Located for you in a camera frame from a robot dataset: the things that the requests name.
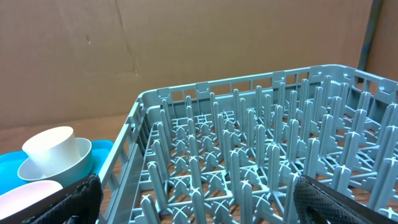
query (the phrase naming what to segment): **gray bowl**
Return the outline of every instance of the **gray bowl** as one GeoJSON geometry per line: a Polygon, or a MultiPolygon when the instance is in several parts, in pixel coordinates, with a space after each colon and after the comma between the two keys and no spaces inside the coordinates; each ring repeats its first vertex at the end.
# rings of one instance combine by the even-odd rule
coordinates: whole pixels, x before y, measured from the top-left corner
{"type": "Polygon", "coordinates": [[[82,179],[90,174],[93,168],[93,156],[91,155],[91,141],[85,138],[76,138],[76,142],[80,151],[80,160],[73,166],[59,172],[58,174],[46,177],[31,159],[26,159],[18,169],[18,177],[26,182],[38,180],[54,180],[62,185],[62,187],[82,179]]]}

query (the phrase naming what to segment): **bowl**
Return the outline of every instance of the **bowl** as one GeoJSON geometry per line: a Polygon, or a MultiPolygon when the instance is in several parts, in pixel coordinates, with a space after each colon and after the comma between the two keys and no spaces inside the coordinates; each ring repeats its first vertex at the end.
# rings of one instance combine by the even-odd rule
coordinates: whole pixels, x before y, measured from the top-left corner
{"type": "Polygon", "coordinates": [[[54,180],[63,187],[66,187],[89,175],[93,168],[91,141],[85,138],[76,138],[76,142],[80,152],[80,160],[74,165],[54,175],[46,176],[33,161],[28,158],[19,167],[18,177],[26,182],[54,180]]]}
{"type": "Polygon", "coordinates": [[[22,185],[0,196],[0,220],[15,214],[62,189],[52,180],[41,180],[22,185]]]}

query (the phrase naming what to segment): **cardboard panel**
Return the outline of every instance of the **cardboard panel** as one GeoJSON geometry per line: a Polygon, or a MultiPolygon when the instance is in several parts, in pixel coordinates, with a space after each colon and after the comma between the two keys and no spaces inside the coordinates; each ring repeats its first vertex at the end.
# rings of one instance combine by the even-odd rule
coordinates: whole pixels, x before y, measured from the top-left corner
{"type": "Polygon", "coordinates": [[[398,81],[398,1],[384,0],[366,71],[398,81]]]}
{"type": "Polygon", "coordinates": [[[0,129],[125,113],[163,86],[357,66],[371,0],[0,2],[0,129]]]}

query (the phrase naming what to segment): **wooden table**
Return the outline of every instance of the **wooden table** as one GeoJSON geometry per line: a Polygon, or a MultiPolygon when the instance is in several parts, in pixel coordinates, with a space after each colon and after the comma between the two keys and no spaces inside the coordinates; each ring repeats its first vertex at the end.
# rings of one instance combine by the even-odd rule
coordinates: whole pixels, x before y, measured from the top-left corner
{"type": "MultiPolygon", "coordinates": [[[[127,114],[120,114],[102,118],[81,119],[76,121],[66,121],[60,123],[41,124],[36,126],[24,126],[20,128],[0,130],[0,154],[18,151],[21,149],[23,143],[33,135],[57,126],[71,126],[75,130],[76,137],[88,138],[90,140],[110,139],[114,141],[118,136],[126,118],[127,114]]],[[[120,165],[116,164],[115,173],[120,173],[120,170],[120,165]]],[[[352,191],[353,195],[355,195],[356,201],[367,204],[369,198],[369,193],[367,191],[359,189],[352,189],[352,191]]],[[[146,191],[143,193],[143,195],[146,194],[152,194],[155,196],[153,191],[146,191]]],[[[109,189],[105,189],[104,200],[103,204],[101,205],[101,212],[103,213],[110,200],[110,196],[109,189]]],[[[188,198],[179,198],[179,200],[184,201],[188,200],[188,198]]],[[[392,207],[392,209],[396,212],[398,211],[397,202],[390,202],[389,207],[392,207]]],[[[232,206],[230,212],[233,214],[234,219],[239,221],[239,206],[232,206]]],[[[162,223],[172,223],[172,216],[162,217],[162,223]]]]}

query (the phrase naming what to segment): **gray plastic dish rack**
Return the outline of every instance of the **gray plastic dish rack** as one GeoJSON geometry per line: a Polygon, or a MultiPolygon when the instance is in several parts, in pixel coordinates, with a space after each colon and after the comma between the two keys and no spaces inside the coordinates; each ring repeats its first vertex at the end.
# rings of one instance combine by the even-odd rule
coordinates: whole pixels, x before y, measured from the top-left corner
{"type": "Polygon", "coordinates": [[[371,192],[365,206],[398,220],[397,102],[397,82],[342,65],[146,91],[99,173],[112,197],[98,222],[297,223],[300,174],[371,192]]]}

